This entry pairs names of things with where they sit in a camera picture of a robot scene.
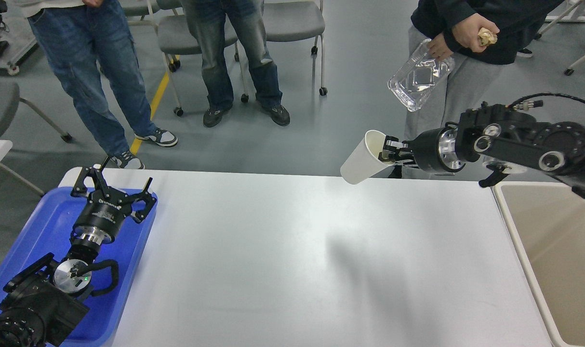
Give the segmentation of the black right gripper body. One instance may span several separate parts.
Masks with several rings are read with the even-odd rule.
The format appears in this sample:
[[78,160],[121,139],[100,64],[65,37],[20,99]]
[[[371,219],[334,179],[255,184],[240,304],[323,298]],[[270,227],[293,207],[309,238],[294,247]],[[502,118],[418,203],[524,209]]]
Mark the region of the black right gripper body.
[[456,127],[444,127],[419,134],[408,147],[419,169],[433,175],[453,175],[462,171],[465,161],[455,151]]

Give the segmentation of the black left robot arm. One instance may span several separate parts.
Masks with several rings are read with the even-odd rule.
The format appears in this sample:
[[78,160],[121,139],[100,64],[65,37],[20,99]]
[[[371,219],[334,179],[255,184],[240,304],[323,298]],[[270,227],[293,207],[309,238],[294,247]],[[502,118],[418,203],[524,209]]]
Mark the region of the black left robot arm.
[[83,167],[43,196],[0,266],[0,347],[97,347],[112,334],[157,196]]

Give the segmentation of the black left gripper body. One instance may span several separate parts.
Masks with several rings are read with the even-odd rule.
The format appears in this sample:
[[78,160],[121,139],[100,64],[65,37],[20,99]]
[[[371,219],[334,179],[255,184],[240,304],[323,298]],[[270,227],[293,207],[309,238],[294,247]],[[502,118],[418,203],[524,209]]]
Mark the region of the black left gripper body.
[[99,245],[114,242],[126,218],[119,200],[126,196],[126,191],[114,190],[109,194],[110,200],[106,200],[105,193],[95,190],[90,192],[87,204],[73,226],[72,238],[89,240]]

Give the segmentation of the wheeled robot base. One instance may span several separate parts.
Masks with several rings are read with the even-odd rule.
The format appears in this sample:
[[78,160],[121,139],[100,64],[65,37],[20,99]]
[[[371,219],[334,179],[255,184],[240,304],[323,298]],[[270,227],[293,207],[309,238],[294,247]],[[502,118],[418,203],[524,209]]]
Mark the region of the wheeled robot base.
[[36,48],[37,42],[26,18],[8,12],[8,1],[0,0],[0,70],[15,76],[20,64]]

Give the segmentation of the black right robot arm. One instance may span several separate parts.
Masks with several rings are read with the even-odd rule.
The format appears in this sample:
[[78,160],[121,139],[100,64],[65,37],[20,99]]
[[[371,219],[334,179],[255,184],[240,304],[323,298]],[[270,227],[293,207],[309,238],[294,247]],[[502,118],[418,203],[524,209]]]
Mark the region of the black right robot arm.
[[510,105],[469,108],[459,121],[422,132],[414,140],[387,136],[378,146],[386,164],[416,168],[434,175],[454,174],[465,164],[487,158],[491,175],[480,187],[492,187],[507,176],[531,169],[566,184],[585,199],[585,125],[549,123],[528,114],[543,105],[539,94]]

